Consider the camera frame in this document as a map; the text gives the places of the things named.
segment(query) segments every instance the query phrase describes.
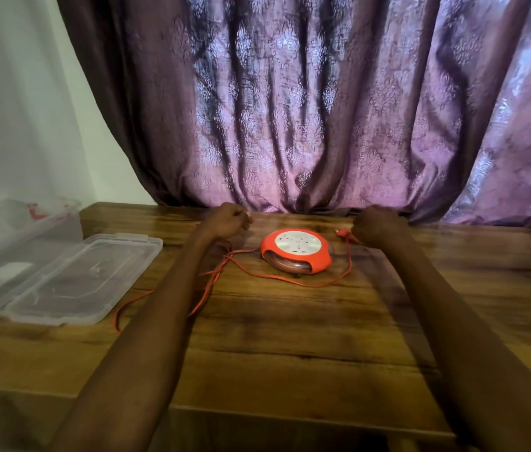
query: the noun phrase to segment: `person's left arm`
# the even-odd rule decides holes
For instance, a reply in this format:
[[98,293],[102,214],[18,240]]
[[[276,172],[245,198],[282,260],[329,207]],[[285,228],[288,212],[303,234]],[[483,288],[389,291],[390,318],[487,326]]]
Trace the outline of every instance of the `person's left arm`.
[[186,241],[155,293],[130,321],[76,399],[51,451],[142,451],[171,402],[201,259],[215,240],[248,229],[240,205],[214,209]]

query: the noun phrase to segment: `wall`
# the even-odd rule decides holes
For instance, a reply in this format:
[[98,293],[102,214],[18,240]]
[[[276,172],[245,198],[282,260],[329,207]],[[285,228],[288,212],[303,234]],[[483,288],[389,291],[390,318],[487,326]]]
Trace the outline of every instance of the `wall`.
[[73,102],[79,132],[98,201],[155,204],[140,185],[127,157],[100,114],[75,56],[56,0],[45,0],[56,48]]
[[56,0],[0,0],[0,197],[153,203],[112,138]]

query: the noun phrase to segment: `curtain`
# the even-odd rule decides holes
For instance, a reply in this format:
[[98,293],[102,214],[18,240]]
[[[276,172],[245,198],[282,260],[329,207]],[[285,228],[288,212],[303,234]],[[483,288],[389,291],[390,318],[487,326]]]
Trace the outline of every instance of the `curtain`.
[[531,0],[58,0],[160,204],[531,226]]

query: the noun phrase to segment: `table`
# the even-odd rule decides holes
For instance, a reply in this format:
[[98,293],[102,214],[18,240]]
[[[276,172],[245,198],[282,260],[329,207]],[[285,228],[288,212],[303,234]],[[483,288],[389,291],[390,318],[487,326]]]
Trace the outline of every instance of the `table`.
[[[123,300],[153,289],[203,210],[97,203],[84,236],[140,233],[160,255]],[[236,247],[256,248],[280,228],[307,228],[333,246],[326,280],[346,268],[334,230],[351,220],[255,213]],[[442,274],[531,368],[531,229],[412,229]],[[376,250],[353,247],[351,274],[327,288],[250,277],[229,263],[194,322],[172,407],[452,438],[443,382],[397,275]],[[255,254],[238,260],[275,273]],[[125,311],[122,324],[141,306]],[[75,397],[116,338],[112,313],[93,326],[33,326],[0,319],[0,391]]]

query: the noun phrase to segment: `hand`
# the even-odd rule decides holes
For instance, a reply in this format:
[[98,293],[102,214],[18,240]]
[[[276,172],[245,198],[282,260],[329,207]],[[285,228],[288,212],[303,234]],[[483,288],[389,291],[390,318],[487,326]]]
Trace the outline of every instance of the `hand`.
[[397,212],[380,206],[362,210],[353,220],[351,232],[365,246],[382,250],[411,239],[408,221],[399,217]]
[[206,237],[209,243],[216,239],[226,239],[237,234],[241,228],[248,230],[253,223],[251,214],[241,205],[224,203],[209,213],[197,232]]

